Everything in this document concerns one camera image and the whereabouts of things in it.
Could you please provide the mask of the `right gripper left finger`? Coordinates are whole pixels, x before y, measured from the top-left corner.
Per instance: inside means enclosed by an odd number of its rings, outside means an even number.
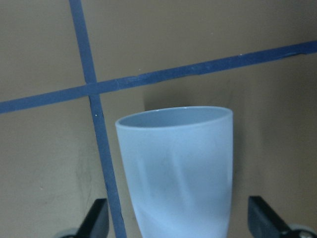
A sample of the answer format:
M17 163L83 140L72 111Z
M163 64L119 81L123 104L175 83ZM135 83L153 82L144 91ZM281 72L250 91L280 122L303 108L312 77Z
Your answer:
M108 233L109 214L107 199L96 199L74 237L106 238Z

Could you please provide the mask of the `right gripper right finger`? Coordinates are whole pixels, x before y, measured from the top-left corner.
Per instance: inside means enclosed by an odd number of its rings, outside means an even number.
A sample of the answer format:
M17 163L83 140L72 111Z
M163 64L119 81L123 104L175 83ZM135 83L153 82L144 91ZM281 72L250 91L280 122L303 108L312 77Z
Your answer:
M248 198L248 229L254 238L284 238L290 227L261 196Z

